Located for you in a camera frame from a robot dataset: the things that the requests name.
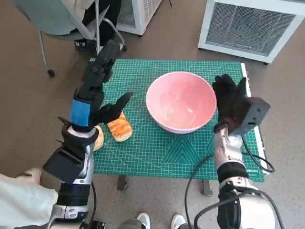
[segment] metal table leg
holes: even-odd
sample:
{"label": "metal table leg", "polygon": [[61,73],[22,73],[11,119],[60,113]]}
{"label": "metal table leg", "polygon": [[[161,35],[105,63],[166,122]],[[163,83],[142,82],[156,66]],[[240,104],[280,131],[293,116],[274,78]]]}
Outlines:
{"label": "metal table leg", "polygon": [[202,187],[203,187],[202,194],[205,197],[212,196],[213,192],[210,190],[210,181],[209,180],[201,180],[201,182],[202,182]]}
{"label": "metal table leg", "polygon": [[125,175],[119,175],[118,179],[118,191],[125,191],[128,188],[128,183],[126,181],[126,176]]}

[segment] chair leg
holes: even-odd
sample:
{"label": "chair leg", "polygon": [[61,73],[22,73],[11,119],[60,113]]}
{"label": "chair leg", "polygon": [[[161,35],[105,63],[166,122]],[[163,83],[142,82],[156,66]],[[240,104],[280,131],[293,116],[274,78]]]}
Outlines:
{"label": "chair leg", "polygon": [[44,51],[44,44],[43,44],[43,39],[42,39],[42,33],[41,33],[41,31],[38,31],[38,33],[39,33],[39,40],[40,40],[40,45],[41,45],[42,57],[43,57],[44,65],[48,69],[49,76],[50,77],[54,77],[55,73],[54,73],[54,71],[52,69],[49,68],[48,63],[47,63],[46,54],[45,54],[45,51]]}
{"label": "chair leg", "polygon": [[99,23],[99,0],[95,0],[95,20],[96,20],[96,56],[100,52],[100,23]]}
{"label": "chair leg", "polygon": [[114,26],[114,24],[111,22],[111,20],[107,19],[107,18],[103,18],[103,21],[107,22],[108,24],[110,24],[110,26],[112,27],[112,29],[115,31],[115,33],[119,36],[119,38],[122,41],[122,44],[124,47],[126,47],[125,45],[125,40],[122,37],[122,35],[120,34],[120,32],[116,29],[116,27]]}

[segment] toast slice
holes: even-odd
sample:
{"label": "toast slice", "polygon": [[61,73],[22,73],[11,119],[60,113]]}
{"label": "toast slice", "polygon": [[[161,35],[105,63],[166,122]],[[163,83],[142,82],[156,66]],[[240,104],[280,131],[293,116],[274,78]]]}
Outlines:
{"label": "toast slice", "polygon": [[102,147],[102,145],[104,144],[104,134],[103,134],[102,128],[99,125],[95,126],[95,128],[97,128],[99,130],[99,136],[95,140],[95,145],[94,145],[93,151],[100,149]]}
{"label": "toast slice", "polygon": [[123,112],[118,119],[108,123],[107,125],[112,136],[117,142],[123,142],[132,135],[132,127]]}

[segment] green cutting mat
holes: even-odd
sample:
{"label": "green cutting mat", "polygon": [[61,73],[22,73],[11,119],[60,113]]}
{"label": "green cutting mat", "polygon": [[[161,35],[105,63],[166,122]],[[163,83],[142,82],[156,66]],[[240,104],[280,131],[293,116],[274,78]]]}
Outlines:
{"label": "green cutting mat", "polygon": [[[146,109],[145,97],[150,84],[159,76],[174,71],[192,72],[209,83],[223,73],[229,74],[236,83],[243,76],[239,62],[117,60],[111,79],[104,85],[103,104],[115,103],[125,92],[133,92],[124,109],[133,135],[125,142],[116,142],[108,127],[101,125],[105,140],[103,147],[94,155],[95,173],[189,178],[200,160],[213,154],[213,126],[218,114],[200,130],[177,135],[159,127]],[[254,131],[246,135],[246,141],[251,151],[258,154]],[[244,162],[251,179],[264,180],[262,171],[248,156],[244,156]],[[196,178],[217,179],[215,171],[210,159]]]}

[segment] gray floor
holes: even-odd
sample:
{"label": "gray floor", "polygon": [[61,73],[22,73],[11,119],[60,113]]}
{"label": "gray floor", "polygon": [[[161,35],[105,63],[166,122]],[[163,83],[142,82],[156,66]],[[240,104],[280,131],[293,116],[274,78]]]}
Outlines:
{"label": "gray floor", "polygon": [[[301,24],[278,57],[269,66],[260,62],[197,49],[205,1],[163,1],[146,33],[139,38],[124,34],[128,51],[123,58],[163,58],[242,61],[249,71],[253,95],[271,104],[262,124],[267,155],[276,173],[259,188],[277,203],[286,228],[305,228],[305,24]],[[46,52],[56,77],[49,79],[41,58],[37,31],[7,0],[0,1],[0,173],[14,176],[29,167],[41,166],[58,147],[61,123],[69,117],[74,89],[80,83],[87,59],[71,42],[46,38]],[[96,220],[110,229],[122,221],[147,212],[152,228],[170,228],[175,213],[184,214],[183,194],[187,180],[131,177],[125,193],[116,191],[117,176],[96,175],[98,193]],[[58,187],[45,175],[44,185]],[[199,183],[190,195],[190,214],[217,201],[204,198]],[[200,220],[203,229],[218,228],[216,210]]]}

